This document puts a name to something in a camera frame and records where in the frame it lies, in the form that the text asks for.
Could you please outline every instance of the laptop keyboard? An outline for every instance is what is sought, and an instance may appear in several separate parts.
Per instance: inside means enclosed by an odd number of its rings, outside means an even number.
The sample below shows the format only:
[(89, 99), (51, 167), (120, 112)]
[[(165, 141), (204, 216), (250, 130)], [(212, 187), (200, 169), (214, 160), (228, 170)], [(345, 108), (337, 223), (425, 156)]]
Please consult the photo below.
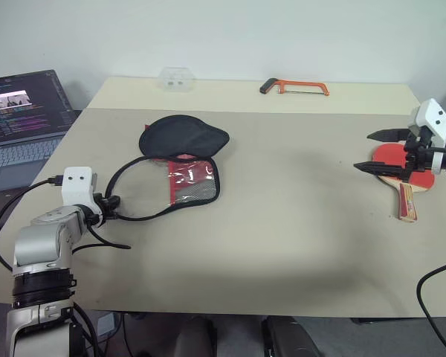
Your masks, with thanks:
[(0, 167), (48, 159), (61, 138), (0, 148)]

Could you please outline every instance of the ping pong paddle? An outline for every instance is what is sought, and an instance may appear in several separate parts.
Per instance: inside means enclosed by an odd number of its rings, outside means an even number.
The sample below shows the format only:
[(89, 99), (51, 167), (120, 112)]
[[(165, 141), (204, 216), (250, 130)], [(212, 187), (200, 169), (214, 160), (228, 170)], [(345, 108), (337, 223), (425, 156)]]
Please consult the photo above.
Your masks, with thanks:
[[(384, 162), (387, 165), (400, 165), (404, 167), (407, 153), (401, 144), (380, 145), (372, 155), (373, 161)], [(393, 186), (398, 191), (398, 218), (405, 222), (414, 222), (416, 216), (413, 192), (427, 191), (434, 185), (434, 175), (431, 170), (423, 173), (414, 172), (411, 174), (409, 182), (403, 182), (399, 178), (389, 176), (379, 176), (383, 182)]]

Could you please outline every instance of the beige table surface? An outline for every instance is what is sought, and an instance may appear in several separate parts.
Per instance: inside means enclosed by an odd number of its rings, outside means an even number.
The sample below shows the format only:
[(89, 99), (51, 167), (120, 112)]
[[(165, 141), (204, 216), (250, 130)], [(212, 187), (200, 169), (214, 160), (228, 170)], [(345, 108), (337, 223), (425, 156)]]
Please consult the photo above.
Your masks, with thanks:
[[(446, 176), (416, 194), (419, 221), (395, 218), (395, 191), (352, 164), (378, 145), (366, 135), (404, 127), (403, 115), (188, 112), (226, 130), (216, 157), (217, 201), (149, 222), (108, 222), (99, 233), (132, 250), (95, 248), (74, 257), (76, 300), (85, 308), (156, 312), (421, 316), (418, 279), (446, 263)], [(112, 173), (140, 155), (144, 124), (174, 114), (86, 109), (38, 179), (91, 166), (103, 192)], [(139, 169), (116, 187), (145, 208)], [(58, 187), (23, 198), (0, 233), (11, 262), (17, 231), (61, 205)], [(81, 243), (94, 242), (86, 234)], [(0, 301), (12, 278), (0, 266)], [(446, 272), (424, 289), (446, 315)]]
[[(110, 77), (88, 108), (408, 115), (419, 106), (406, 84), (327, 83), (330, 95), (326, 97), (318, 94), (278, 94), (277, 86), (267, 94), (261, 94), (259, 87), (263, 83), (196, 80), (192, 91), (173, 92), (165, 91), (155, 78)], [(292, 86), (287, 89), (314, 91), (312, 87)]]

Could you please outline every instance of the wooden paddle handle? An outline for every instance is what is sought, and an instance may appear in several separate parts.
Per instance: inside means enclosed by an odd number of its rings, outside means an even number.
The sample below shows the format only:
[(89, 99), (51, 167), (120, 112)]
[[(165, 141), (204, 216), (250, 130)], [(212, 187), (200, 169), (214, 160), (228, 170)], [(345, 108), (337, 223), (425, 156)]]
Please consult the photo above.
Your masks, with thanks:
[(414, 222), (417, 220), (415, 201), (413, 200), (413, 190), (410, 184), (400, 182), (400, 196), (398, 205), (398, 218), (405, 222)]

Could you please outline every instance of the cable connector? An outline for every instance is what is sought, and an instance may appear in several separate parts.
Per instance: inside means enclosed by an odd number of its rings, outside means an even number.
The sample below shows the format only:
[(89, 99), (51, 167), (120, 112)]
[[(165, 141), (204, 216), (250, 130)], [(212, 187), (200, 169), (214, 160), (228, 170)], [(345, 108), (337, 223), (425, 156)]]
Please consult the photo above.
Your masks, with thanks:
[(49, 184), (54, 184), (55, 186), (62, 186), (62, 177), (63, 175), (56, 175), (48, 178)]
[(99, 215), (93, 214), (89, 217), (86, 217), (86, 224), (96, 225), (99, 223)]

